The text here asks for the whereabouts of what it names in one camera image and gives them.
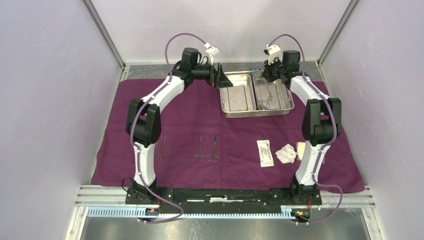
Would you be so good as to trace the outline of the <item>steel two-compartment tray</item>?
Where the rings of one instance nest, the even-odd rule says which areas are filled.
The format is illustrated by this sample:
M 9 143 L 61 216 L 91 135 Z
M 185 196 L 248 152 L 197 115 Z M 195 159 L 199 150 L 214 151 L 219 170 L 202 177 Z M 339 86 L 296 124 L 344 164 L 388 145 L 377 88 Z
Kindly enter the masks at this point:
M 294 109 L 295 104 L 291 91 L 276 80 L 268 82 L 259 74 L 251 71 L 231 71 L 225 75 L 233 83 L 233 87 L 221 88 L 221 110 L 226 118 L 250 118 L 281 116 Z M 267 87 L 275 89 L 277 93 L 277 109 L 264 109 L 264 98 Z

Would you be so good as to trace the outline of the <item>steel surgical scissors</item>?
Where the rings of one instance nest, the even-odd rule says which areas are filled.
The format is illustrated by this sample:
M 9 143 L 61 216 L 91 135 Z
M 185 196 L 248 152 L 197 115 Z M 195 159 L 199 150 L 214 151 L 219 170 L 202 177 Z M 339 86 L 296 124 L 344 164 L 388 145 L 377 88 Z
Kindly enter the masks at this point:
M 207 158 L 208 162 L 216 163 L 219 161 L 219 157 L 216 155 L 216 151 L 217 151 L 217 137 L 214 136 L 213 145 L 212 145 L 212 153 Z

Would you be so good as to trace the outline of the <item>white gauze pad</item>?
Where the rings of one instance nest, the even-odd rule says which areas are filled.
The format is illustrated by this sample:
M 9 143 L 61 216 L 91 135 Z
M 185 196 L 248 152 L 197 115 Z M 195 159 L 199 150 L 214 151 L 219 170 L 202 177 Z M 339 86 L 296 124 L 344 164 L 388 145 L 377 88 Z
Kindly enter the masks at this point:
M 296 143 L 297 159 L 299 161 L 302 161 L 302 159 L 303 159 L 305 148 L 306 148 L 305 142 L 297 142 Z

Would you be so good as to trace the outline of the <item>steel forceps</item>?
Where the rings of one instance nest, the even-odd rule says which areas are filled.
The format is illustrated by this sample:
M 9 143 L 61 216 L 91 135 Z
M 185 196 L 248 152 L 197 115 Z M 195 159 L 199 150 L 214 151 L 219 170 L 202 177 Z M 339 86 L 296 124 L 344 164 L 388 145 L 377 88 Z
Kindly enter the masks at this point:
M 163 155 L 164 155 L 164 149 L 165 149 L 165 143 L 166 143 L 166 136 L 164 135 L 161 138 L 161 145 L 160 145 L 160 161 L 163 160 Z
M 153 157 L 155 157 L 156 156 L 156 153 L 157 153 L 157 149 L 158 149 L 158 147 L 159 147 L 159 141 L 157 141 L 156 143 L 155 143 L 155 145 L 154 145 L 154 148 L 153 148 Z

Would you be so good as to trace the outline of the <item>green suture packet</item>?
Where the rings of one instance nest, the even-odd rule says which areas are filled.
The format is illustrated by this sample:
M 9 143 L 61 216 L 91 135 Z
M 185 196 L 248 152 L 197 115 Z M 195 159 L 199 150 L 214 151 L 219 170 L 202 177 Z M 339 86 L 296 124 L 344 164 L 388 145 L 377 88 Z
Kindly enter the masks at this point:
M 274 159 L 273 159 L 271 148 L 270 148 L 270 141 L 257 140 L 256 143 L 257 143 L 257 147 L 259 151 L 260 166 L 262 168 L 273 167 Z

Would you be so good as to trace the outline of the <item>steel needle holder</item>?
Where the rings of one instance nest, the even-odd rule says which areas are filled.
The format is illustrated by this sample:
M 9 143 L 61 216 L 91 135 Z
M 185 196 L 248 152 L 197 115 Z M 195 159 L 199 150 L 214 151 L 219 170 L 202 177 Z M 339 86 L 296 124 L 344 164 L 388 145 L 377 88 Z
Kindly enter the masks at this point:
M 205 161 L 205 156 L 202 154 L 202 143 L 203 143 L 203 137 L 201 136 L 199 140 L 199 146 L 198 146 L 197 152 L 192 155 L 191 161 L 200 161 L 200 162 Z

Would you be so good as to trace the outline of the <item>white gauze packet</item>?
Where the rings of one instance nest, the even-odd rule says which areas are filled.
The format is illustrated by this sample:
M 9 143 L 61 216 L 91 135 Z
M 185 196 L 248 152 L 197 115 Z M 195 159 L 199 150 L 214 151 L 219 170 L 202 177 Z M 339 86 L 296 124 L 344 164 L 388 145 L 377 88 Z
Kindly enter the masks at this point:
M 290 144 L 286 144 L 281 149 L 277 150 L 275 154 L 282 164 L 293 164 L 297 157 L 295 148 Z

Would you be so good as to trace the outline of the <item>steel hemostat clamp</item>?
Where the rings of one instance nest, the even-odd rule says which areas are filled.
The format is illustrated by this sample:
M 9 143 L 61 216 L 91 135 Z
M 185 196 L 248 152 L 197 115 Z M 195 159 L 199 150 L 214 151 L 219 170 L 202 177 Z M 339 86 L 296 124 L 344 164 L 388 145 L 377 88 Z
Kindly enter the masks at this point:
M 275 110 L 278 107 L 277 93 L 273 87 L 266 88 L 267 95 L 264 97 L 263 108 L 265 110 Z

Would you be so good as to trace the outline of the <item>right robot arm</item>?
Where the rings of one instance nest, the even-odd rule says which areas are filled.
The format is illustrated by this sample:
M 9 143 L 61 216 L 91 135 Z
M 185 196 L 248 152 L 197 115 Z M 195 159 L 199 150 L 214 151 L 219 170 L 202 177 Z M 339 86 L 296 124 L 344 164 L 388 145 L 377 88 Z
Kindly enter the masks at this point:
M 302 135 L 305 149 L 301 164 L 289 187 L 289 199 L 302 204 L 317 194 L 318 175 L 325 154 L 341 134 L 342 102 L 323 93 L 305 72 L 300 70 L 301 53 L 281 51 L 276 45 L 264 50 L 262 77 L 269 83 L 281 81 L 304 104 Z

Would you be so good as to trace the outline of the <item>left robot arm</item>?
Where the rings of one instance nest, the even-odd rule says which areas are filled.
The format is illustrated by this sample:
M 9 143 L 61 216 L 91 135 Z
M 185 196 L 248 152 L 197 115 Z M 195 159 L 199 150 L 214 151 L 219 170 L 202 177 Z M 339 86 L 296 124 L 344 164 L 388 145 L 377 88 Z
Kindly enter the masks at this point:
M 214 88 L 233 86 L 225 75 L 222 64 L 214 65 L 219 53 L 217 46 L 206 49 L 206 62 L 199 60 L 196 48 L 186 47 L 164 81 L 145 97 L 130 101 L 125 129 L 134 148 L 135 174 L 130 190 L 145 204 L 153 203 L 157 190 L 151 185 L 156 180 L 154 170 L 155 145 L 162 133 L 161 111 L 195 80 L 204 80 Z

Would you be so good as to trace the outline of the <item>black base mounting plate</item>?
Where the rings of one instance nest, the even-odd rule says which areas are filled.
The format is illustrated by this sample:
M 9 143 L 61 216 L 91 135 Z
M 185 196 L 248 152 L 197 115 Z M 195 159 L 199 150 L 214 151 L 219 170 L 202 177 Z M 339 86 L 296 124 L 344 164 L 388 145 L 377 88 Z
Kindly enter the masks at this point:
M 320 206 L 321 194 L 292 195 L 288 188 L 269 190 L 195 189 L 152 187 L 152 193 L 143 186 L 130 187 L 127 205 L 158 204 L 161 214 L 276 214 L 282 206 Z

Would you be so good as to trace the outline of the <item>aluminium frame rail left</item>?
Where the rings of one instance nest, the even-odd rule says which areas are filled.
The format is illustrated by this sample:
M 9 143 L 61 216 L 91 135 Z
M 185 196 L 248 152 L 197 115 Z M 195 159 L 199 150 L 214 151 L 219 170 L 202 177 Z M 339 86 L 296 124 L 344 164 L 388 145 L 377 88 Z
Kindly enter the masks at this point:
M 94 1 L 83 0 L 82 3 L 95 26 L 97 34 L 100 36 L 101 42 L 99 46 L 104 51 L 102 55 L 96 56 L 94 60 L 91 61 L 92 64 L 99 65 L 99 70 L 97 71 L 96 76 L 99 77 L 98 82 L 102 87 L 98 97 L 101 103 L 101 106 L 99 107 L 101 110 L 101 121 L 99 127 L 99 140 L 94 151 L 94 159 L 91 165 L 90 177 L 92 178 L 98 166 L 97 155 L 103 143 L 118 83 L 124 72 L 126 64 L 109 31 L 107 30 Z

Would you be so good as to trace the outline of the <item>aluminium frame rail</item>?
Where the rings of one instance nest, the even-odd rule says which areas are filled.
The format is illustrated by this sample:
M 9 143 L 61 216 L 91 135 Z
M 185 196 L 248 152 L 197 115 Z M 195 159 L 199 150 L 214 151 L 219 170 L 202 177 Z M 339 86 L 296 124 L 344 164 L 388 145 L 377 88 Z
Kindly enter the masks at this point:
M 99 77 L 98 82 L 102 87 L 98 97 L 101 103 L 101 106 L 99 107 L 101 110 L 101 121 L 99 127 L 99 140 L 94 151 L 94 159 L 91 165 L 90 177 L 92 178 L 98 166 L 97 155 L 103 143 L 118 83 L 124 72 L 126 64 L 109 31 L 107 30 L 94 1 L 83 0 L 82 3 L 95 26 L 97 34 L 100 36 L 101 42 L 99 46 L 104 51 L 102 55 L 96 56 L 94 60 L 91 61 L 92 64 L 99 65 L 99 70 L 97 71 L 96 76 Z
M 364 216 L 363 223 L 372 240 L 385 239 L 374 199 L 368 186 L 359 193 L 347 193 L 343 197 L 338 194 L 321 191 L 318 195 L 321 204 L 312 205 L 311 210 L 352 212 L 359 210 Z M 177 207 L 166 203 L 128 204 L 128 193 L 119 187 L 100 185 L 82 185 L 72 213 L 71 221 L 65 236 L 67 240 L 79 240 L 82 237 L 84 224 L 88 217 L 168 219 L 277 219 L 288 220 L 295 212 L 305 211 L 307 204 L 277 204 L 272 200 L 227 199 L 212 197 L 205 200 L 189 199 L 183 202 L 180 213 Z

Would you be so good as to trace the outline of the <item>aluminium frame post right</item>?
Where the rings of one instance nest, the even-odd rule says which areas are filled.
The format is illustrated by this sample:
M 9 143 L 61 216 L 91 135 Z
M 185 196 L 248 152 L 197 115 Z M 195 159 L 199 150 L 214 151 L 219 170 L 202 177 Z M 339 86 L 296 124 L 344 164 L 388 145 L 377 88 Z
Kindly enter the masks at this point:
M 358 4 L 360 3 L 360 0 L 350 0 L 348 2 L 347 7 L 345 8 L 342 16 L 340 17 L 338 23 L 336 24 L 329 40 L 327 41 L 320 57 L 316 61 L 317 66 L 319 69 L 322 68 L 323 63 L 328 58 L 331 50 L 333 49 L 334 45 L 336 44 L 337 40 L 339 39 L 340 35 L 342 34 L 345 26 L 347 25 L 348 21 L 350 20 L 351 16 L 353 15 L 354 11 L 356 10 Z

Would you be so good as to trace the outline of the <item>aluminium front frame rail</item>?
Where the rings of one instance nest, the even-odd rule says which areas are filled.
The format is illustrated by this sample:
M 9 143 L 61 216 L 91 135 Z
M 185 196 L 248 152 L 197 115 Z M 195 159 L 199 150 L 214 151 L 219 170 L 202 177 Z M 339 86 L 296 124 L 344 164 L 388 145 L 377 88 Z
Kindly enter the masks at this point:
M 347 193 L 343 197 L 338 194 L 321 191 L 318 195 L 321 204 L 312 205 L 311 210 L 352 212 L 359 210 L 364 216 L 363 223 L 372 240 L 385 239 L 374 199 L 368 186 L 359 193 Z M 189 199 L 183 202 L 180 213 L 177 207 L 166 203 L 128 204 L 128 193 L 119 187 L 100 185 L 82 185 L 72 213 L 71 221 L 65 236 L 67 240 L 79 240 L 82 237 L 84 224 L 88 217 L 168 219 L 277 219 L 288 220 L 295 212 L 305 211 L 307 204 L 277 204 L 272 200 L 227 199 L 212 197 L 205 200 Z

